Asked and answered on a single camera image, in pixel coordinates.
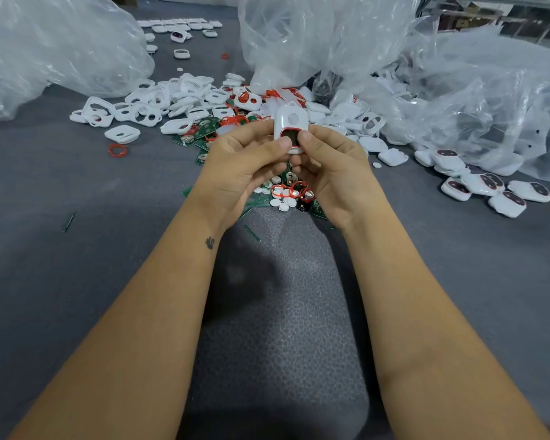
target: device screen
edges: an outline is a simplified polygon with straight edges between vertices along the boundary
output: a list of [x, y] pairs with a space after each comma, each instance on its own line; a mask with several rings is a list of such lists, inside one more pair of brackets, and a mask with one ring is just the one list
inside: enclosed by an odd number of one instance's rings
[[300, 144], [297, 142], [297, 133], [299, 133], [298, 130], [286, 129], [281, 132], [281, 137], [287, 136], [289, 139], [291, 139], [291, 143], [294, 147], [299, 147]]

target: table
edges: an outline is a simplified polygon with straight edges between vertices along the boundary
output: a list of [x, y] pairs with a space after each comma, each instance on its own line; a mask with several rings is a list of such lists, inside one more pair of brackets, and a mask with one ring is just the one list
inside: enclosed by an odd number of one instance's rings
[[[153, 80], [177, 66], [250, 78], [235, 9], [141, 2], [132, 12], [224, 25], [218, 38], [193, 31], [186, 61], [157, 36]], [[0, 439], [137, 271], [200, 170], [198, 151], [158, 127], [140, 127], [129, 155], [111, 158], [105, 130], [68, 119], [85, 99], [54, 86], [0, 123]], [[506, 219], [478, 197], [440, 193], [442, 178], [414, 161], [375, 175], [433, 274], [550, 421], [550, 203]], [[267, 208], [226, 233], [179, 438], [388, 438], [358, 284], [329, 225]]]

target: transparent plastic sheet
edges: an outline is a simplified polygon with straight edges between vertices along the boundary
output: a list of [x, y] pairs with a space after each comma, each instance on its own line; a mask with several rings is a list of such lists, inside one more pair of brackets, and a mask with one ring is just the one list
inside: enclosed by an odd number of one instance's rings
[[370, 75], [396, 60], [418, 1], [336, 0], [334, 32], [314, 92], [331, 97], [338, 77]]
[[121, 97], [154, 68], [142, 28], [110, 0], [0, 0], [0, 120], [47, 82]]
[[[501, 173], [519, 161], [520, 171], [550, 181], [550, 49], [490, 26], [437, 34], [436, 25], [418, 20], [396, 66], [378, 78], [347, 77], [339, 88], [387, 119], [391, 143], [452, 148]], [[411, 101], [391, 90], [402, 83]]]
[[239, 0], [238, 16], [252, 92], [300, 86], [321, 68], [334, 27], [329, 0]]

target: gray tablecloth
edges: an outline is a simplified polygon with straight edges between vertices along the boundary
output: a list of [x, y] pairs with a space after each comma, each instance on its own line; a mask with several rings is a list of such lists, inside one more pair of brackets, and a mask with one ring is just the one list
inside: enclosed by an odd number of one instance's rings
[[[139, 19], [224, 25], [218, 38], [192, 31], [187, 61], [157, 36], [154, 80], [178, 76], [177, 66], [218, 82], [250, 78], [235, 9], [140, 3]], [[200, 170], [197, 149], [158, 128], [141, 127], [129, 155], [111, 158], [104, 130], [68, 119], [84, 102], [54, 86], [0, 123], [0, 439], [136, 272]], [[550, 203], [506, 219], [477, 196], [444, 196], [442, 177], [416, 162], [375, 175], [431, 271], [550, 421]], [[327, 225], [256, 209], [226, 233], [180, 437], [387, 432], [350, 257]]]

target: hand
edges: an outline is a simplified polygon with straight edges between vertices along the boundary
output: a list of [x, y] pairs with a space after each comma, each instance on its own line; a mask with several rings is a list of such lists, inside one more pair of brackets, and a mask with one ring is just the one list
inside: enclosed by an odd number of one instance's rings
[[272, 134], [273, 121], [263, 120], [212, 143], [186, 204], [201, 209], [218, 236], [236, 222], [255, 188], [285, 171], [292, 141], [274, 141]]
[[304, 153], [291, 156], [291, 170], [314, 191], [326, 216], [343, 233], [365, 224], [372, 210], [387, 204], [358, 143], [317, 125], [301, 131], [298, 140]]

